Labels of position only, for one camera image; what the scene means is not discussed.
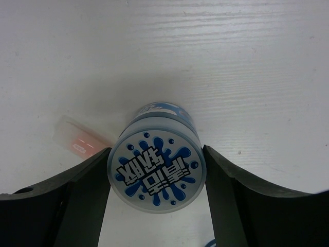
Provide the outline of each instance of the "white surface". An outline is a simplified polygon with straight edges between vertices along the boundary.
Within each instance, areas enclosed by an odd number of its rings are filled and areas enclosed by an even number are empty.
[[[289,188],[329,188],[329,2],[2,0],[0,192],[80,162],[51,139],[62,114],[118,134],[157,101],[202,143]],[[99,246],[202,246],[206,193],[148,215],[110,193]]]

